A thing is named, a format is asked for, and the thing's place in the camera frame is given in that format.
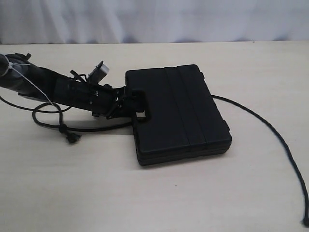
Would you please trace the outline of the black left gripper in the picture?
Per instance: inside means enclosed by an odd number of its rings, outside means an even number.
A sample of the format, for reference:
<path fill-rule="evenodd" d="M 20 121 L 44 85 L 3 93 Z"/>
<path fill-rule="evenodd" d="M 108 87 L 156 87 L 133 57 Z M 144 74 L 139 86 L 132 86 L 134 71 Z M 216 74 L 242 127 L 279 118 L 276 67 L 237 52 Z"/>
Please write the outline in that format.
<path fill-rule="evenodd" d="M 145 93 L 126 86 L 113 88 L 109 84 L 89 84 L 89 105 L 94 117 L 124 118 L 142 113 Z"/>

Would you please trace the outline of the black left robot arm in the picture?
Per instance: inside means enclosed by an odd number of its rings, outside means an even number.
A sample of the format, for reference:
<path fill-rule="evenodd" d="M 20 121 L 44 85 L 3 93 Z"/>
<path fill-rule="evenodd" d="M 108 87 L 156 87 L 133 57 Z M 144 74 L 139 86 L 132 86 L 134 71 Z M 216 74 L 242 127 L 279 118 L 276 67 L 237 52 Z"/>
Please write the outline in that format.
<path fill-rule="evenodd" d="M 107 119 L 131 117 L 144 111 L 142 99 L 127 87 L 113 88 L 99 82 L 109 68 L 100 62 L 89 74 L 71 71 L 72 77 L 39 67 L 29 61 L 31 55 L 0 56 L 0 86 L 18 95 L 41 102 L 62 104 L 87 110 L 92 116 Z"/>

